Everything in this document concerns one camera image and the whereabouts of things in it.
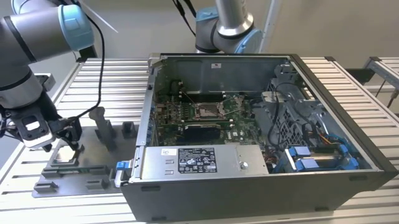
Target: metal rail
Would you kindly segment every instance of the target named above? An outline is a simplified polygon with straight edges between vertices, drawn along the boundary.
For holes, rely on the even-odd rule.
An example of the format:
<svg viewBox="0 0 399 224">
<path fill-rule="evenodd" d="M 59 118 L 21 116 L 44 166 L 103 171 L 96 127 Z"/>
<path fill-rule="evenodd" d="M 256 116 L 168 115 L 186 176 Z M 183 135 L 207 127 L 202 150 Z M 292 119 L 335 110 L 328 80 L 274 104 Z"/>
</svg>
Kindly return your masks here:
<svg viewBox="0 0 399 224">
<path fill-rule="evenodd" d="M 399 89 L 399 57 L 371 57 L 364 65 Z"/>
<path fill-rule="evenodd" d="M 371 140 L 399 169 L 399 121 L 336 62 L 303 58 L 322 83 L 347 110 Z M 92 59 L 72 70 L 53 98 L 63 116 L 95 104 L 100 60 Z M 147 84 L 147 59 L 108 59 L 104 70 L 103 103 L 112 122 L 139 121 Z M 85 126 L 93 122 L 83 117 Z M 51 154 L 19 145 L 0 178 L 0 223 L 39 220 L 40 223 L 136 223 L 121 194 L 35 199 L 31 196 Z M 399 176 L 379 190 L 362 192 L 334 212 L 247 217 L 183 224 L 308 223 L 380 224 L 399 220 Z"/>
</svg>

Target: warning label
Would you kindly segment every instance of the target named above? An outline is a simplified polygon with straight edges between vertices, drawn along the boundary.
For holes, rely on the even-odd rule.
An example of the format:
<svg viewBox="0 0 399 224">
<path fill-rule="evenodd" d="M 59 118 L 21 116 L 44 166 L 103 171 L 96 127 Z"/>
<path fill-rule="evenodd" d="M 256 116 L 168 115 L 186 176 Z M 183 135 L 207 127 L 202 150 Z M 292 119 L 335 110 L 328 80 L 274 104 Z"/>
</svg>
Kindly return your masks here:
<svg viewBox="0 0 399 224">
<path fill-rule="evenodd" d="M 215 148 L 179 148 L 179 172 L 216 173 Z"/>
</svg>

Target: robotic arm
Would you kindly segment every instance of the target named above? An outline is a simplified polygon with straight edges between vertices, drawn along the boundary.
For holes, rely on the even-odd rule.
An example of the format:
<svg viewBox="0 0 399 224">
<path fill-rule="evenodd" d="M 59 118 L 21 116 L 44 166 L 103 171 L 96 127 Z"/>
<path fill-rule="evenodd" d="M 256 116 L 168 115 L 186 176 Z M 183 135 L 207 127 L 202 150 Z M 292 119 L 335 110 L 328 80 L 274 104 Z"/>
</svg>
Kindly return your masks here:
<svg viewBox="0 0 399 224">
<path fill-rule="evenodd" d="M 61 118 L 29 64 L 93 44 L 85 13 L 71 0 L 12 0 L 0 19 L 0 138 L 9 132 L 29 148 L 49 151 L 56 138 L 79 150 L 79 118 Z M 216 0 L 199 10 L 198 53 L 256 53 L 262 31 L 244 0 Z"/>
<path fill-rule="evenodd" d="M 196 52 L 258 53 L 263 32 L 254 26 L 246 0 L 216 0 L 216 6 L 198 11 Z"/>
<path fill-rule="evenodd" d="M 47 151 L 61 138 L 76 150 L 79 119 L 59 116 L 28 65 L 89 47 L 89 21 L 79 6 L 57 0 L 13 0 L 12 9 L 16 15 L 0 19 L 0 137 L 8 131 L 27 147 Z"/>
</svg>

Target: black cable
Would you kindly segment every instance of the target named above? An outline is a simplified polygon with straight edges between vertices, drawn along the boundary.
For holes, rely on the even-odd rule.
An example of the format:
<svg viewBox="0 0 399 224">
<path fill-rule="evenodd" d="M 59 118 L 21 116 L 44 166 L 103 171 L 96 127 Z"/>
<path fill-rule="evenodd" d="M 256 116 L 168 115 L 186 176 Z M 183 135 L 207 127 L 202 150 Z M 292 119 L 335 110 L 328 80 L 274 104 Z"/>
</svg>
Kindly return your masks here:
<svg viewBox="0 0 399 224">
<path fill-rule="evenodd" d="M 12 138 L 12 139 L 19 140 L 16 137 L 13 137 L 13 136 L 11 136 L 11 135 L 4 134 L 4 136 L 5 136 L 5 137 L 9 137 L 9 138 Z"/>
<path fill-rule="evenodd" d="M 195 8 L 192 6 L 191 0 L 183 0 L 183 1 L 186 2 L 186 5 L 188 6 L 188 9 L 190 9 L 190 11 L 192 13 L 194 18 L 196 18 L 198 17 L 198 13 L 196 13 Z"/>
<path fill-rule="evenodd" d="M 391 98 L 391 99 L 390 99 L 390 102 L 388 102 L 387 108 L 390 108 L 390 107 L 391 107 L 391 105 L 392 105 L 392 102 L 394 102 L 394 98 Z"/>
<path fill-rule="evenodd" d="M 188 23 L 188 21 L 187 21 L 187 18 L 186 18 L 186 12 L 184 12 L 183 5 L 180 4 L 179 0 L 176 0 L 176 1 L 172 0 L 172 2 L 174 2 L 174 4 L 175 4 L 176 9 L 179 10 L 180 16 L 183 17 L 183 20 L 184 20 L 184 22 L 186 22 L 186 24 L 187 24 L 187 26 L 188 26 L 188 29 L 190 29 L 190 31 L 192 32 L 192 35 L 195 36 L 195 32 L 194 32 L 194 30 L 192 30 L 192 28 L 191 28 L 191 25 L 190 25 L 190 23 Z"/>
<path fill-rule="evenodd" d="M 104 73 L 104 62 L 105 62 L 105 41 L 104 41 L 104 35 L 101 32 L 101 29 L 99 27 L 99 25 L 95 23 L 95 21 L 92 20 L 92 18 L 89 18 L 87 16 L 88 20 L 91 21 L 91 23 L 93 24 L 95 28 L 99 31 L 100 37 L 101 37 L 101 50 L 103 50 L 103 56 L 101 56 L 101 67 L 100 67 L 100 78 L 99 78 L 99 98 L 97 98 L 97 103 L 89 108 L 87 109 L 83 113 L 80 113 L 77 116 L 71 117 L 68 120 L 68 123 L 72 123 L 75 120 L 77 120 L 79 118 L 81 118 L 87 113 L 89 113 L 101 103 L 101 87 L 103 87 L 103 73 Z"/>
<path fill-rule="evenodd" d="M 72 51 L 72 54 L 73 54 L 73 56 L 75 56 L 75 62 L 77 62 L 77 56 L 76 56 L 75 51 Z"/>
<path fill-rule="evenodd" d="M 380 93 L 380 90 L 382 90 L 382 87 L 384 86 L 384 84 L 386 84 L 386 80 L 384 80 L 384 81 L 382 82 L 382 84 L 380 84 L 380 88 L 379 88 L 379 90 L 376 91 L 375 97 L 379 96 L 379 93 Z"/>
<path fill-rule="evenodd" d="M 0 125 L 0 138 L 5 135 L 5 129 L 7 129 L 7 116 L 5 116 L 5 109 L 0 105 L 0 115 L 1 115 L 1 125 Z"/>
</svg>

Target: orange wire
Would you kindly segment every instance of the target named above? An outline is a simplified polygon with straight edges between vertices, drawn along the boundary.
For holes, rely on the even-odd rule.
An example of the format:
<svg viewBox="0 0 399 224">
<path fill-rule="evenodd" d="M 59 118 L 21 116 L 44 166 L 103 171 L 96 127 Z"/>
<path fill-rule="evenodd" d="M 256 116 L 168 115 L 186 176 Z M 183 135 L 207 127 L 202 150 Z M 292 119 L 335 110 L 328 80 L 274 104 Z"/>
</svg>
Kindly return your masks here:
<svg viewBox="0 0 399 224">
<path fill-rule="evenodd" d="M 322 137 L 322 139 L 331 145 L 332 143 L 324 138 L 324 136 L 322 136 L 320 134 L 319 134 L 319 136 Z"/>
</svg>

